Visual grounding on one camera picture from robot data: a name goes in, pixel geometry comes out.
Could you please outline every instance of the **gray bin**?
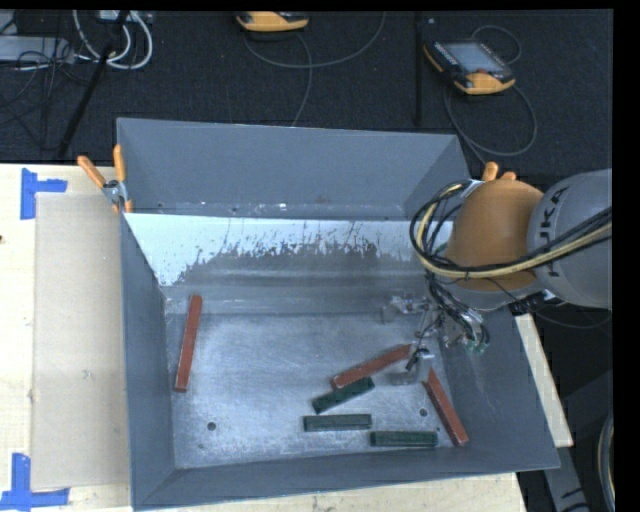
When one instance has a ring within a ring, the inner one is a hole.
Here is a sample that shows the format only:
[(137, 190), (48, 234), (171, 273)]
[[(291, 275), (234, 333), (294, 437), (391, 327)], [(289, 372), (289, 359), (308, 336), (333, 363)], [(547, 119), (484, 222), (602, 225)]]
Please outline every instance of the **gray bin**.
[[(135, 509), (559, 466), (518, 329), (487, 316), (482, 355), (429, 348), (470, 441), (454, 447), (424, 388), (376, 387), (328, 413), (439, 430), (434, 449), (303, 431), (342, 370), (411, 343), (424, 295), (413, 213), (468, 177), (448, 134), (118, 119), (135, 213), (121, 215)], [(203, 298), (189, 389), (173, 391), (189, 296)]]

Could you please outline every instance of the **blue tape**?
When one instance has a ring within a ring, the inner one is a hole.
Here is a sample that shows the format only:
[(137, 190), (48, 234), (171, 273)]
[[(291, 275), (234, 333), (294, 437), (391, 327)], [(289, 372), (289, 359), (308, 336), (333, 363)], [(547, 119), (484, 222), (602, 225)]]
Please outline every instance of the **blue tape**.
[(0, 496), (0, 510), (30, 512), (32, 507), (66, 505), (69, 488), (50, 492), (31, 492), (31, 459), (21, 453), (11, 456), (11, 490)]
[(22, 169), (22, 194), (20, 196), (20, 218), (33, 219), (36, 216), (37, 192), (64, 192), (67, 190), (65, 180), (38, 181), (38, 174), (26, 168)]

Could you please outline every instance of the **bin floor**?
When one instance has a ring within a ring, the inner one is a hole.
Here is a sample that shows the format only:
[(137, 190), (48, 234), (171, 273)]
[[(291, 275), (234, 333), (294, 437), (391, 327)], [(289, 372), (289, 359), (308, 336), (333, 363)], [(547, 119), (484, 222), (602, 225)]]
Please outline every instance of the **bin floor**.
[[(186, 315), (165, 318), (172, 387)], [(302, 418), (315, 414), (311, 401), (331, 391), (335, 374), (414, 341), (418, 320), (418, 315), (383, 324), (369, 314), (204, 314), (189, 389), (172, 392), (176, 466), (386, 449), (370, 447), (368, 431), (304, 432)], [(427, 345), (449, 392), (438, 342)], [(373, 390), (323, 414), (371, 414), (372, 430), (439, 430), (439, 448), (453, 446), (420, 382), (398, 385), (394, 379), (405, 364), (374, 375)]]

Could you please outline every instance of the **cardboard sheet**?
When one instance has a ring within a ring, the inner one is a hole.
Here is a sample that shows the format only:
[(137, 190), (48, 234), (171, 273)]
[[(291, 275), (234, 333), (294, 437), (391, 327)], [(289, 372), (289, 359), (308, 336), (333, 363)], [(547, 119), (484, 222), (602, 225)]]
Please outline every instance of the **cardboard sheet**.
[(129, 481), (117, 226), (99, 192), (38, 196), (36, 490)]

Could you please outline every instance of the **green wooden block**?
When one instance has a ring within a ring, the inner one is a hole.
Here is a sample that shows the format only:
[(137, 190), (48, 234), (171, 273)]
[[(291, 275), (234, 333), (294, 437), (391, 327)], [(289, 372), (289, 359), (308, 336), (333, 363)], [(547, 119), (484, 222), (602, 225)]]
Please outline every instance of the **green wooden block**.
[(316, 414), (320, 414), (332, 407), (371, 391), (374, 387), (375, 385), (371, 377), (365, 377), (364, 379), (355, 381), (353, 384), (315, 398), (311, 402), (311, 405), (313, 405), (313, 410), (316, 411)]
[(432, 430), (424, 432), (402, 432), (381, 430), (371, 432), (371, 446), (415, 446), (433, 448), (438, 444), (438, 433)]
[(328, 416), (305, 416), (305, 432), (330, 430), (367, 430), (371, 428), (371, 414), (331, 414)]

